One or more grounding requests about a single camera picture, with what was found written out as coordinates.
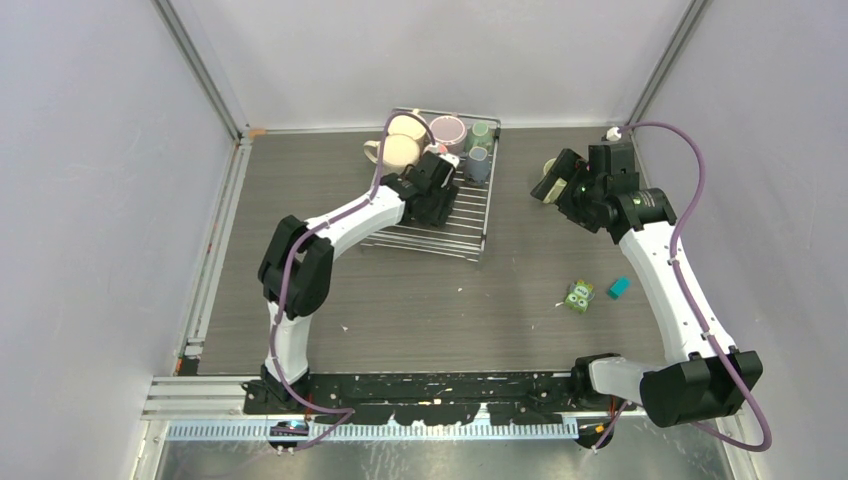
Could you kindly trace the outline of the small blue grey cup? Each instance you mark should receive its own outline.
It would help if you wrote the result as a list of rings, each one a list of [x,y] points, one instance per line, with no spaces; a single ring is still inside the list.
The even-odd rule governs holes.
[[[482,186],[486,183],[491,170],[488,155],[488,150],[482,146],[474,146],[467,152],[463,170],[466,184]]]

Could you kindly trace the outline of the aluminium front rail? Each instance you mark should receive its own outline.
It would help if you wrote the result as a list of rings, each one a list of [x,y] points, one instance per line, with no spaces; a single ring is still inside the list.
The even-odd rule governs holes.
[[[494,420],[479,404],[460,421],[428,425],[423,419],[402,420],[391,413],[370,424],[318,420],[315,414],[247,413],[249,377],[157,377],[153,380],[141,419],[164,424],[164,436],[181,441],[271,441],[305,443],[317,437],[342,441],[472,441],[577,439],[579,425],[596,415],[555,412],[550,420]]]

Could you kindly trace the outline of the cream mug back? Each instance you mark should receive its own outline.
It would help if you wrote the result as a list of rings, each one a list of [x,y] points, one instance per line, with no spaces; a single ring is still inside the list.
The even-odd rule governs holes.
[[[427,128],[424,126],[426,120],[420,115],[419,109],[405,112],[403,115],[394,117],[388,127],[388,135],[405,135],[419,144],[428,140]]]

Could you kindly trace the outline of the light green mug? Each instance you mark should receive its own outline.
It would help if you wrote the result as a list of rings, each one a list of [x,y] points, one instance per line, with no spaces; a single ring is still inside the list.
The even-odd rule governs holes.
[[[556,166],[556,164],[557,164],[556,158],[551,158],[551,159],[547,160],[546,163],[543,166],[542,178],[550,177],[550,178],[553,178],[554,180],[557,180],[558,176],[554,172],[554,167]]]

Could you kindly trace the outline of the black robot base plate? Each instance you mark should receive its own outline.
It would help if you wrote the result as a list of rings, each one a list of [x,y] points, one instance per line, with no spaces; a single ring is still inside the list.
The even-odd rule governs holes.
[[[562,412],[612,415],[622,401],[592,393],[567,372],[306,374],[290,390],[268,372],[241,385],[247,414],[300,414],[332,424],[467,425],[486,413],[497,426],[552,424]]]

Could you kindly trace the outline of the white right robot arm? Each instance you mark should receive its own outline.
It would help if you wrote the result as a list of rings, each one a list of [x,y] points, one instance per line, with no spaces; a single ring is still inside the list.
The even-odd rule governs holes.
[[[596,410],[610,396],[642,406],[659,427],[736,414],[763,374],[758,354],[741,351],[716,318],[688,263],[679,221],[666,194],[645,188],[632,144],[603,142],[586,157],[562,150],[532,197],[555,192],[560,213],[596,233],[605,230],[632,265],[657,321],[665,362],[650,366],[613,354],[576,360],[571,397]]]

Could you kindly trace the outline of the cream mug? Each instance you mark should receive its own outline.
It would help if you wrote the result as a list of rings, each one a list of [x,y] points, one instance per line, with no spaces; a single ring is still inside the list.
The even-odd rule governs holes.
[[[405,135],[419,144],[428,140],[427,128],[424,126],[426,120],[420,115],[419,109],[405,112],[403,115],[394,117],[388,127],[388,135]]]
[[[378,163],[378,154],[383,153],[382,174],[401,174],[408,165],[415,165],[421,156],[421,146],[404,134],[388,135],[384,141],[366,141],[363,153],[374,164]]]

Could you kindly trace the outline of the teal toy block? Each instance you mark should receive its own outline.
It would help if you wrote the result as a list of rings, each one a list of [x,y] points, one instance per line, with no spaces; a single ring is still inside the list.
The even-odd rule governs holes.
[[[631,286],[631,281],[627,277],[618,278],[607,290],[607,295],[612,299],[621,298]]]

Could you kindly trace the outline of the cream mug front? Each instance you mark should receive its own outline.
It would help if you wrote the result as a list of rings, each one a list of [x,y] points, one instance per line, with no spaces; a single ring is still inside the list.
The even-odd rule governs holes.
[[[366,141],[363,153],[374,164],[378,163],[378,154],[383,153],[382,174],[401,174],[408,165],[415,165],[421,156],[421,146],[404,134],[388,135],[384,141]]]

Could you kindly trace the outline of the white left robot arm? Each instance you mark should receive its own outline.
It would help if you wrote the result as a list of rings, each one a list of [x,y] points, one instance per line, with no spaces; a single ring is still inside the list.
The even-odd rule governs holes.
[[[258,269],[270,320],[261,376],[280,412],[298,412],[307,398],[299,381],[309,371],[307,343],[313,314],[330,291],[335,261],[368,236],[404,221],[442,226],[459,188],[460,160],[426,152],[401,173],[377,175],[360,197],[321,216],[294,215],[277,225]]]

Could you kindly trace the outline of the small sage green cup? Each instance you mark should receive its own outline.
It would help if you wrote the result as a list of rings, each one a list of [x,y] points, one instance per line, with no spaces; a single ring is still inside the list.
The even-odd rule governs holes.
[[[495,142],[495,133],[496,130],[488,123],[482,121],[475,122],[467,130],[465,151],[470,152],[472,149],[479,147],[487,152],[491,152]]]

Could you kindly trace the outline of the mauve pink mug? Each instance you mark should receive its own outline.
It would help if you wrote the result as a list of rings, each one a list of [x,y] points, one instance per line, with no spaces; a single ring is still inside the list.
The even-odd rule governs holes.
[[[465,155],[468,128],[458,116],[437,116],[430,121],[429,127],[436,142],[444,145],[449,153]]]

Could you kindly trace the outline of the green toy monster block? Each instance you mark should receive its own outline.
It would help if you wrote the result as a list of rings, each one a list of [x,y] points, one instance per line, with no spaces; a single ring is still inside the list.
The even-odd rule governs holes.
[[[594,298],[594,286],[583,280],[578,280],[569,286],[564,298],[564,304],[579,313],[585,313]]]

